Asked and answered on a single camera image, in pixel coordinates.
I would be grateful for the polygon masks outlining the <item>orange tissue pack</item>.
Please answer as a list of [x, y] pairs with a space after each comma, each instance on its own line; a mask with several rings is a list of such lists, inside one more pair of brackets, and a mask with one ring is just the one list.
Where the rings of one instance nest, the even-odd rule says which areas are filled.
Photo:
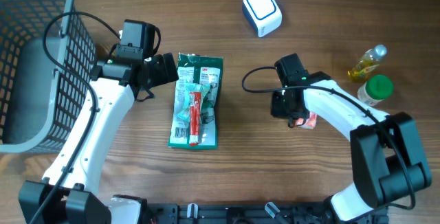
[[295, 126], [299, 128], [314, 129], [316, 126], [317, 117], [318, 116], [315, 113], [310, 112], [307, 119], [298, 118], [295, 122]]

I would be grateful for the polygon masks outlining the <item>green lid jar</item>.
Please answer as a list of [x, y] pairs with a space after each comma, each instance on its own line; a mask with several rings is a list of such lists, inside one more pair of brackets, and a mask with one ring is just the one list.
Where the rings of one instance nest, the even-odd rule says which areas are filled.
[[357, 98], [364, 104], [375, 106], [390, 97], [393, 89], [394, 85], [390, 78], [384, 75], [376, 75], [358, 89]]

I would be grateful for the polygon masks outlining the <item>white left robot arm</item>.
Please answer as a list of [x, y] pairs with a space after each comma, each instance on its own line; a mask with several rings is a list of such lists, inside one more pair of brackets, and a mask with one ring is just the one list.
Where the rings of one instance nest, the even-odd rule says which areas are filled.
[[139, 91], [175, 82], [171, 53], [100, 61], [91, 72], [87, 100], [65, 145], [40, 182], [26, 181], [19, 203], [27, 223], [149, 223], [146, 199], [97, 198], [100, 176], [115, 133]]

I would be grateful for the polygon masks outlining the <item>green glove package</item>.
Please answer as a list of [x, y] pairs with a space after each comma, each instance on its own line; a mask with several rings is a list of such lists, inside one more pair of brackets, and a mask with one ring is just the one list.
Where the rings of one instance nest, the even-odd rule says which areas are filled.
[[[223, 76], [222, 57], [179, 54], [177, 73], [179, 80], [175, 85], [174, 110], [168, 146], [190, 150], [209, 150], [217, 148], [217, 102]], [[190, 122], [177, 117], [184, 104], [184, 83], [193, 82], [210, 85], [200, 110], [199, 143], [190, 146]]]

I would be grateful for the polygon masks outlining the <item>white barcode scanner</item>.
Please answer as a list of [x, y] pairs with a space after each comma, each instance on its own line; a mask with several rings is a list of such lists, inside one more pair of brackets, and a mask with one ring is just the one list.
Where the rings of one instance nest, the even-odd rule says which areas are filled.
[[280, 27], [283, 19], [275, 0], [243, 0], [242, 11], [259, 38]]

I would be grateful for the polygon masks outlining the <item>yellow dish soap bottle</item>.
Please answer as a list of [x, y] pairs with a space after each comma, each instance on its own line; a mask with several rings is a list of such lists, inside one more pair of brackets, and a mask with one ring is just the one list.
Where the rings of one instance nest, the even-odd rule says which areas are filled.
[[348, 76], [353, 82], [364, 82], [368, 79], [371, 72], [377, 68], [387, 55], [388, 50], [385, 45], [379, 44], [369, 49], [360, 58], [360, 61], [348, 71]]

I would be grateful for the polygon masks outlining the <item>mint green pouch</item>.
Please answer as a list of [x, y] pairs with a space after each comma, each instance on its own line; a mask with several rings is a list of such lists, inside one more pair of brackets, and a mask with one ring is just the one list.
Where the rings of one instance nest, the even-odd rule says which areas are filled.
[[200, 92], [201, 93], [201, 105], [203, 105], [203, 101], [205, 96], [210, 90], [210, 85], [201, 85], [193, 82], [186, 81], [184, 83], [184, 104], [182, 110], [177, 114], [177, 117], [182, 119], [185, 122], [190, 121], [190, 92]]

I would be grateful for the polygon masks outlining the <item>grey plastic shopping basket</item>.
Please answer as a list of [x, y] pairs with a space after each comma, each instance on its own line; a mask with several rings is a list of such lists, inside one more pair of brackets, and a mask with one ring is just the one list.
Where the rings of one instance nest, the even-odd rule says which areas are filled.
[[87, 89], [96, 48], [74, 0], [1, 0], [1, 152], [57, 153]]

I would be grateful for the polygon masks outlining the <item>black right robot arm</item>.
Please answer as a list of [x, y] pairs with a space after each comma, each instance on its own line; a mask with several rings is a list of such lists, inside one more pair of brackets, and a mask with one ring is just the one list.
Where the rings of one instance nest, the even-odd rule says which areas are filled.
[[272, 95], [272, 116], [294, 128], [315, 113], [350, 142], [353, 183], [329, 200], [337, 221], [356, 221], [431, 185], [417, 125], [407, 113], [390, 115], [360, 102], [325, 73], [310, 74], [297, 54], [274, 68], [282, 88]]

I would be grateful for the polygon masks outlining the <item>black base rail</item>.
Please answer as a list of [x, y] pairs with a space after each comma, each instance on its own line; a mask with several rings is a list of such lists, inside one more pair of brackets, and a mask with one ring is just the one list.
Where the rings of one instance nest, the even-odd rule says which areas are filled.
[[323, 203], [277, 204], [271, 216], [261, 205], [198, 205], [188, 213], [187, 205], [150, 203], [151, 223], [234, 224], [234, 223], [335, 223], [331, 210]]

